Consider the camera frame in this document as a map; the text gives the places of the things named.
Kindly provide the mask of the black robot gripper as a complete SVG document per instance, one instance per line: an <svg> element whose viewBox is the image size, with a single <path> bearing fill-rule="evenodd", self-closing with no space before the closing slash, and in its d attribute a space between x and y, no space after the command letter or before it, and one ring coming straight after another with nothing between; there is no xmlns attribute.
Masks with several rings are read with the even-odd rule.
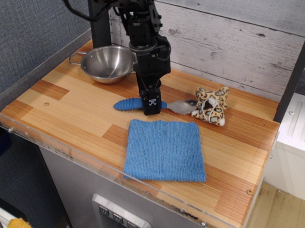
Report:
<svg viewBox="0 0 305 228"><path fill-rule="evenodd" d="M144 115L154 115L161 112L161 81L160 79L171 72L169 40L156 35L150 45L135 46L137 64L134 66L138 89L140 91Z"/></svg>

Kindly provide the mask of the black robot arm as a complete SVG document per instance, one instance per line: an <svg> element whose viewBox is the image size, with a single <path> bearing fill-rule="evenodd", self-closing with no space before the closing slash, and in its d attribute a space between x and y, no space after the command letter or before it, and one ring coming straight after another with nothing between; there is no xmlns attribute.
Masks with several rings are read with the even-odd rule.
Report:
<svg viewBox="0 0 305 228"><path fill-rule="evenodd" d="M154 0L90 0L100 7L89 15L74 9L68 0L62 1L71 13L91 23L99 21L110 9L114 10L130 38L129 48L136 54L134 70L144 114L160 113L160 79L171 72L171 45L159 33L163 24Z"/></svg>

